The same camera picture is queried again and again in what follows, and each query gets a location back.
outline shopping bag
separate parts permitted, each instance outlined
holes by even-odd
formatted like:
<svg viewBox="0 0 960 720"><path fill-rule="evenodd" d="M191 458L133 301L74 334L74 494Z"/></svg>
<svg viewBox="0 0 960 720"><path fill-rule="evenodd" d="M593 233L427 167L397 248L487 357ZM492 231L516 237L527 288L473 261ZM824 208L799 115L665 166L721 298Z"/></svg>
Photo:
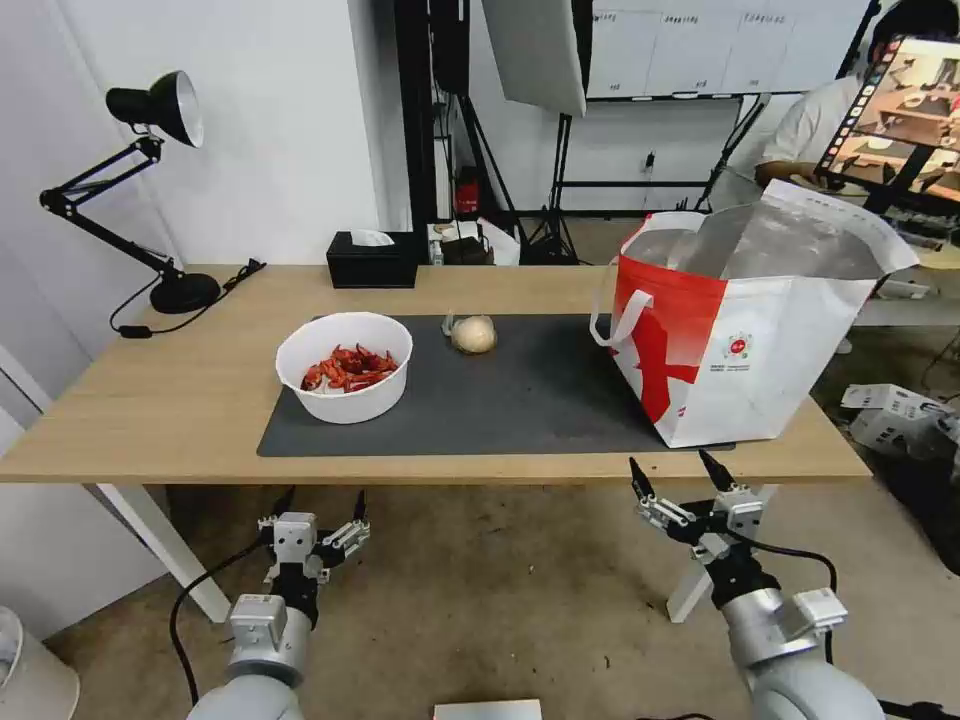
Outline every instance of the shopping bag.
<svg viewBox="0 0 960 720"><path fill-rule="evenodd" d="M780 435L881 277L917 257L862 208L787 183L658 213L620 249L610 354L669 447Z"/></svg>

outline black tissue box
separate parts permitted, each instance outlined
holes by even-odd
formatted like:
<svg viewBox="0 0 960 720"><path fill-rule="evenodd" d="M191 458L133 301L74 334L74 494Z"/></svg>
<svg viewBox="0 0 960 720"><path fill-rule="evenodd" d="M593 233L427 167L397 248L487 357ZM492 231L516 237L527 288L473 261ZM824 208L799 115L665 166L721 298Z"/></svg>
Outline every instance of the black tissue box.
<svg viewBox="0 0 960 720"><path fill-rule="evenodd" d="M393 245L354 245L349 230L333 236L327 267L335 288L411 288L417 282L416 235L388 232Z"/></svg>

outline white table leg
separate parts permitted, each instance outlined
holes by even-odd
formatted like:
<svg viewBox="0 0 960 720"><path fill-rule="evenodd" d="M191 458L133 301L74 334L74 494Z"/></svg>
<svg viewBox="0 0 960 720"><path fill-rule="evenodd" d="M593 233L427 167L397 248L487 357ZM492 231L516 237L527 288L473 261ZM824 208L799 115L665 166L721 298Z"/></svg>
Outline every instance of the white table leg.
<svg viewBox="0 0 960 720"><path fill-rule="evenodd" d="M778 487L780 486L764 485L757 492L757 497L763 500L766 506L776 494ZM700 598L710 592L711 587L713 587L713 581L710 580L706 568L692 560L677 589L667 598L667 615L670 617L670 622L684 622L700 602Z"/></svg>
<svg viewBox="0 0 960 720"><path fill-rule="evenodd" d="M170 574L186 586L204 572L203 565L184 542L166 515L142 485L109 485L98 483L97 487L113 504L123 519L130 523ZM222 623L230 612L230 601L213 579L204 580L191 592L200 609L213 622Z"/></svg>

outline lamp shade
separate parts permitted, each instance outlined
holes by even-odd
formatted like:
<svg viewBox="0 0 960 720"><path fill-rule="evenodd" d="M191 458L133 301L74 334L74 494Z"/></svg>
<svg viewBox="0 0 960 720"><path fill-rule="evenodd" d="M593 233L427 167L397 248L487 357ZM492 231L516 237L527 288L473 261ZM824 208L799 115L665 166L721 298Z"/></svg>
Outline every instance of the lamp shade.
<svg viewBox="0 0 960 720"><path fill-rule="evenodd" d="M107 109L120 122L156 125L184 145L203 144L200 103L193 83L182 70L167 73L149 90L108 90Z"/></svg>

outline black desk lamp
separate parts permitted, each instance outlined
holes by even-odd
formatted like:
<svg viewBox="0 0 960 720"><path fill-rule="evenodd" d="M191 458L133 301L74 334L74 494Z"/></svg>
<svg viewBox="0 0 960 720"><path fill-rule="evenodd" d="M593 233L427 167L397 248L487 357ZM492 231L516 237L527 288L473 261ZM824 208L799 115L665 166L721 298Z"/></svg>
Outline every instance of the black desk lamp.
<svg viewBox="0 0 960 720"><path fill-rule="evenodd" d="M220 285L212 277L184 273L174 266L173 258L122 238L79 212L83 203L160 162L163 140L150 131L151 125L158 126L184 145L200 147L203 144L200 105L190 78L185 72L177 70L164 75L149 90L113 88L107 92L107 109L117 120L128 123L141 137L125 150L63 185L44 190L40 193L40 204L45 210L156 270L160 283L151 291L150 303L158 312L177 314L209 307L220 296ZM136 152L146 158L140 164L106 180L85 182Z"/></svg>

